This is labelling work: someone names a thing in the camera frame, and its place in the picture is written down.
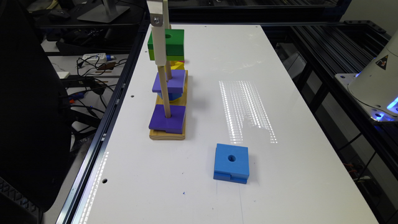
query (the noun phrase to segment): white tabletop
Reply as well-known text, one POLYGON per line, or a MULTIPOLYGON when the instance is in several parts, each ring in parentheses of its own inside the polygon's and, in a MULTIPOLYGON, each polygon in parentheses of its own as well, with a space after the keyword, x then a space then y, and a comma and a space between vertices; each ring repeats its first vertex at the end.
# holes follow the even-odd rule
POLYGON ((143 46, 75 223, 377 223, 260 26, 173 28, 186 140, 149 139, 157 69, 143 46), (249 148, 246 185, 213 180, 217 143, 249 148))

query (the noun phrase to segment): screw hole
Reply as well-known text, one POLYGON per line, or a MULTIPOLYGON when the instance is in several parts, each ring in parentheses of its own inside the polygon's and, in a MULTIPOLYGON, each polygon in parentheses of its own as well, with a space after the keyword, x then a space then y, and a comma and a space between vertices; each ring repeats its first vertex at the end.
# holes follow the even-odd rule
POLYGON ((235 162, 236 157, 233 156, 233 155, 230 155, 230 156, 228 156, 228 160, 231 161, 231 162, 235 162))

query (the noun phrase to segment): metal bracket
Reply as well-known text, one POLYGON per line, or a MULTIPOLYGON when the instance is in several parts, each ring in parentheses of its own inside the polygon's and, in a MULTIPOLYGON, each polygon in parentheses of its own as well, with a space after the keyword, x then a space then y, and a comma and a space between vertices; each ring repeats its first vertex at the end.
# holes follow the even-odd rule
POLYGON ((163 25, 163 0, 148 0, 148 10, 150 13, 150 24, 155 27, 163 25))

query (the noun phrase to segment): black cable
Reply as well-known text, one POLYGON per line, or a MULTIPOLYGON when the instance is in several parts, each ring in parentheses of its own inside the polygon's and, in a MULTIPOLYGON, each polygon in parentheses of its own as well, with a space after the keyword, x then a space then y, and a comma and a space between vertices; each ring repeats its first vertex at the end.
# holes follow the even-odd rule
POLYGON ((340 152, 342 149, 345 147, 349 146, 351 143, 353 143, 357 138, 361 137, 362 133, 359 133, 355 138, 353 138, 351 141, 347 142, 344 146, 340 147, 339 149, 336 150, 336 152, 340 152))
POLYGON ((101 110, 99 110, 99 109, 97 109, 97 108, 94 108, 94 107, 92 107, 92 106, 70 105, 70 107, 88 108, 88 109, 91 109, 91 110, 99 111, 99 112, 101 112, 101 113, 105 113, 104 111, 101 111, 101 110))
POLYGON ((79 99, 76 99, 77 101, 79 101, 83 106, 86 106, 82 101, 80 101, 79 99))
POLYGON ((39 214, 38 214, 38 219, 39 219, 38 222, 39 222, 39 224, 42 224, 43 216, 44 216, 43 212, 41 211, 41 209, 39 209, 39 214))
POLYGON ((132 4, 132 5, 135 5, 135 6, 137 6, 137 7, 140 7, 141 9, 145 9, 144 7, 142 7, 142 6, 140 6, 140 5, 137 5, 137 4, 135 4, 135 3, 125 2, 125 1, 122 1, 122 0, 118 0, 117 3, 118 3, 118 2, 123 2, 123 3, 127 3, 127 4, 132 4))
POLYGON ((126 58, 125 59, 121 59, 120 61, 118 61, 118 63, 120 63, 121 61, 123 61, 123 60, 127 60, 126 58))
POLYGON ((86 131, 86 130, 89 129, 89 128, 91 128, 91 126, 87 126, 87 127, 83 128, 83 129, 80 130, 80 131, 77 131, 77 132, 75 132, 75 133, 72 133, 72 135, 74 135, 74 134, 80 134, 82 131, 86 131))
POLYGON ((102 99, 102 95, 99 96, 99 99, 101 100, 102 104, 104 105, 105 109, 106 109, 106 104, 104 102, 104 99, 102 99))
POLYGON ((108 84, 106 84, 105 82, 103 82, 102 80, 99 80, 97 78, 94 78, 95 80, 99 81, 100 83, 104 84, 106 87, 108 87, 111 91, 114 91, 111 87, 108 86, 108 84))
POLYGON ((376 155, 376 152, 374 151, 372 157, 369 159, 368 163, 365 165, 365 167, 363 167, 361 174, 359 175, 359 177, 355 180, 355 183, 358 183, 358 181, 360 180, 360 178, 362 177, 363 173, 365 172, 365 170, 368 168, 368 165, 372 162, 373 157, 376 155))
POLYGON ((79 91, 79 92, 76 92, 76 93, 69 94, 68 96, 65 96, 65 97, 70 97, 70 96, 73 96, 73 95, 75 95, 75 94, 77 94, 77 93, 86 93, 86 92, 88 92, 88 91, 100 90, 100 89, 102 89, 102 88, 107 88, 107 87, 112 87, 112 86, 116 86, 116 84, 114 84, 114 85, 108 85, 108 86, 102 86, 102 87, 98 87, 98 88, 94 88, 94 89, 90 89, 90 90, 79 91))
POLYGON ((379 198, 379 200, 377 201, 376 207, 378 207, 378 206, 380 205, 380 202, 381 202, 381 198, 380 198, 380 196, 379 196, 379 195, 377 195, 377 197, 379 198))
POLYGON ((394 212, 394 214, 391 215, 391 217, 389 219, 387 219, 386 224, 391 221, 392 217, 394 217, 394 215, 396 215, 398 212, 398 209, 396 210, 396 212, 394 212))

